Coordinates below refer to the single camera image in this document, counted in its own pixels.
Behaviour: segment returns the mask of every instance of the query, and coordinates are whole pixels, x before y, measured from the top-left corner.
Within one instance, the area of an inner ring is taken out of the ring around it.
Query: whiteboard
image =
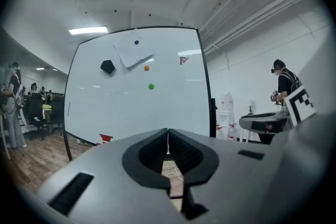
[[[134,31],[154,54],[127,68],[114,44],[135,42]],[[66,132],[93,144],[102,143],[101,134],[114,141],[161,128],[209,136],[211,99],[201,50],[197,29],[179,27],[125,30],[81,43],[66,85]],[[181,64],[181,57],[188,59]],[[105,60],[116,68],[112,76],[100,69]]]

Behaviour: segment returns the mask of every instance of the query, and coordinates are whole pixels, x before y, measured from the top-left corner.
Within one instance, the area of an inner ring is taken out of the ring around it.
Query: whiteboard frame
[[[81,42],[78,46],[77,46],[77,49],[76,49],[76,52],[75,54],[73,55],[74,57],[72,58],[72,61],[71,61],[71,65],[70,65],[70,68],[69,68],[69,73],[71,72],[71,67],[72,67],[72,63],[74,62],[73,60],[75,59],[75,56],[76,56],[76,53],[78,51],[78,48],[81,44],[83,43],[86,43],[88,41],[91,41],[93,39],[96,39],[96,38],[100,38],[100,37],[103,37],[103,36],[107,36],[107,35],[111,35],[111,34],[115,34],[115,33],[119,33],[119,32],[124,32],[124,31],[130,31],[130,30],[134,30],[134,29],[148,29],[148,28],[180,28],[180,29],[192,29],[192,30],[195,30],[196,33],[197,33],[197,37],[198,37],[198,42],[199,42],[199,45],[200,45],[200,50],[201,50],[201,53],[202,53],[202,59],[203,59],[203,65],[204,65],[204,71],[205,71],[205,80],[206,80],[206,87],[207,87],[207,92],[208,92],[208,103],[209,103],[209,136],[212,137],[212,131],[213,131],[213,128],[212,128],[212,118],[213,118],[213,109],[212,109],[212,101],[211,101],[211,91],[210,91],[210,82],[209,82],[209,75],[208,75],[208,70],[207,70],[207,65],[206,65],[206,61],[205,61],[205,55],[204,55],[204,51],[203,51],[203,48],[202,48],[202,43],[201,43],[201,38],[200,38],[200,33],[198,31],[197,28],[192,28],[192,27],[179,27],[179,26],[146,26],[146,27],[134,27],[134,28],[128,28],[128,29],[123,29],[123,30],[118,30],[118,31],[114,31],[114,32],[110,32],[110,33],[106,33],[104,35],[100,35],[98,37],[93,37],[93,38],[90,38],[86,41],[83,41]],[[65,86],[65,95],[67,93],[67,85],[68,85],[68,79],[69,79],[69,75],[67,77],[67,83],[66,83],[66,86]],[[82,141],[84,141],[85,143],[87,144],[90,144],[90,145],[94,145],[94,146],[97,146],[97,144],[95,143],[92,143],[92,142],[89,142],[89,141],[86,141],[78,136],[75,136],[74,134],[71,134],[69,132],[66,131],[66,126],[65,126],[65,117],[66,115],[69,114],[69,108],[70,108],[70,103],[69,103],[69,107],[66,108],[64,107],[64,118],[63,118],[63,133],[64,133],[64,141],[65,141],[65,146],[66,146],[66,149],[67,149],[67,153],[68,153],[68,156],[69,156],[69,159],[72,160],[72,157],[71,157],[71,152],[70,152],[70,148],[69,148],[69,144],[68,144],[68,139],[66,138],[66,134],[69,134],[77,139],[80,139]]]

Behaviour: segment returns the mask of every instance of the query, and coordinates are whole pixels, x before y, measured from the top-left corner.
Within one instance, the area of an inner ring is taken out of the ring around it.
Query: wooden floor
[[[54,132],[46,135],[44,140],[41,136],[33,136],[29,139],[25,135],[27,147],[9,149],[11,160],[7,159],[4,149],[1,149],[1,157],[5,161],[8,173],[12,176],[13,182],[20,184],[35,193],[42,183],[57,170],[69,163],[63,137],[60,133]],[[75,159],[92,146],[88,144],[77,144],[77,140],[68,135],[69,146],[72,157]],[[170,161],[177,169],[179,176],[183,179],[176,164]],[[171,182],[171,196],[183,194],[183,181],[178,178],[175,168],[169,162],[164,162],[162,175],[168,177]],[[182,200],[171,200],[179,210]]]

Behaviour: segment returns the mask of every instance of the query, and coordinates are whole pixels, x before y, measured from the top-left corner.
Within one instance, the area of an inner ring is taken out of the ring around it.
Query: fluorescent light
[[[107,33],[107,27],[86,27],[69,30],[72,35],[87,34],[87,33]]]
[[[192,55],[192,54],[200,54],[201,50],[187,50],[178,52],[178,56]]]

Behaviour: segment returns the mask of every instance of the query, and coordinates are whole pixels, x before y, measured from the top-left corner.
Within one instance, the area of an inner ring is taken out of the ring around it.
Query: black t-shirt
[[[9,84],[13,84],[14,85],[14,88],[13,88],[13,95],[15,96],[16,95],[16,92],[18,90],[18,88],[20,87],[20,84],[18,82],[18,79],[15,75],[12,75],[11,76],[11,80],[9,81]]]
[[[287,72],[292,78],[294,78],[294,74],[289,71],[288,69],[285,69],[284,72]],[[289,78],[285,76],[279,76],[278,79],[278,92],[287,92],[288,95],[292,93],[292,82]]]

